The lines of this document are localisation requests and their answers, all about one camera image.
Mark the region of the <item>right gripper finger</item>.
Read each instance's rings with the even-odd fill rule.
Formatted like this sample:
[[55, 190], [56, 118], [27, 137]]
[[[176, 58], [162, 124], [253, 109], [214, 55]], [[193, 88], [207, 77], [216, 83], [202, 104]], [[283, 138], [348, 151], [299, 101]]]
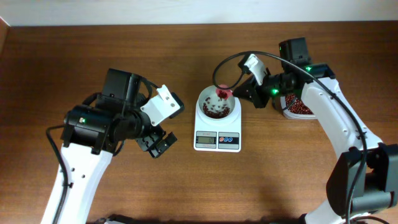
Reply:
[[233, 91], [233, 96], [242, 100], [250, 101], [254, 106], [260, 105], [260, 100], [256, 89], [250, 83], [242, 84], [241, 86], [237, 87]]
[[256, 87], [257, 87], [257, 80], [254, 75], [251, 75], [240, 86], [238, 86], [238, 88], [242, 90], [252, 90], [255, 89]]

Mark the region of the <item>pink plastic measuring scoop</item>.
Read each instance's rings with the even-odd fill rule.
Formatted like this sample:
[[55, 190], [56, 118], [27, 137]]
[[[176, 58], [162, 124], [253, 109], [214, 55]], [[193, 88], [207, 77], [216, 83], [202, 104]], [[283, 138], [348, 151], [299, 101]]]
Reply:
[[233, 92], [228, 89], [228, 86], [222, 84], [220, 88], [216, 89], [216, 95], [220, 101], [227, 100], [228, 98], [232, 97]]

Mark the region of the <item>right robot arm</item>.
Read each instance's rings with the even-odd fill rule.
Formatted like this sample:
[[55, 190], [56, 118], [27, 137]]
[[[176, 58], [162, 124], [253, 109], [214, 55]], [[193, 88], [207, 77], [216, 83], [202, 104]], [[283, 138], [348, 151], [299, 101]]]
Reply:
[[328, 136], [337, 163], [326, 183], [327, 200], [301, 216], [301, 223], [354, 223], [397, 205], [397, 145], [386, 145], [361, 121], [344, 97], [331, 68], [313, 63], [304, 38], [279, 44], [283, 72], [271, 75], [260, 51], [241, 53], [250, 74], [233, 95], [266, 106], [270, 98], [295, 94]]

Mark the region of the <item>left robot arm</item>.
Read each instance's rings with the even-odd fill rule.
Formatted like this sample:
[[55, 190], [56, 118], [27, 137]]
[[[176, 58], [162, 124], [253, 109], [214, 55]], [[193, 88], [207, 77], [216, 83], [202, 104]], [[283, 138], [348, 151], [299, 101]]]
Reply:
[[59, 163], [42, 223], [85, 223], [96, 189], [113, 157], [127, 140], [152, 158], [160, 157], [177, 138], [161, 122], [184, 110], [176, 93], [134, 73], [110, 68], [101, 92], [90, 95], [66, 115], [57, 147], [46, 136]]

